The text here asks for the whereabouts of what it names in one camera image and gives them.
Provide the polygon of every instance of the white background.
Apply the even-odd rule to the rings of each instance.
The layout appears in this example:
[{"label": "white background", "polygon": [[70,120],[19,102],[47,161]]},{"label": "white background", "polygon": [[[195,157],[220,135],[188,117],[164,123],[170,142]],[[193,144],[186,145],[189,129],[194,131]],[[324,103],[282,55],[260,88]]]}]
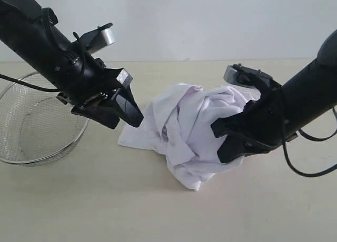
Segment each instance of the white background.
[{"label": "white background", "polygon": [[[312,57],[337,28],[336,0],[37,0],[68,38],[114,24],[105,61]],[[0,45],[0,61],[19,61]]]}]

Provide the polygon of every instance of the white cloth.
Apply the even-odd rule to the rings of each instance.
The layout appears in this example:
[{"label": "white cloth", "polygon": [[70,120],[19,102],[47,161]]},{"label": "white cloth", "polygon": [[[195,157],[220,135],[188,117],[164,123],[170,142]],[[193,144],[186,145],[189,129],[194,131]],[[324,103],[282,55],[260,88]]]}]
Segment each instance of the white cloth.
[{"label": "white cloth", "polygon": [[118,144],[165,155],[172,175],[185,187],[199,190],[216,173],[241,165],[243,157],[220,163],[216,152],[226,136],[215,138],[211,124],[240,113],[250,99],[250,93],[233,87],[204,91],[202,86],[171,86],[146,107],[139,128],[124,127]]}]

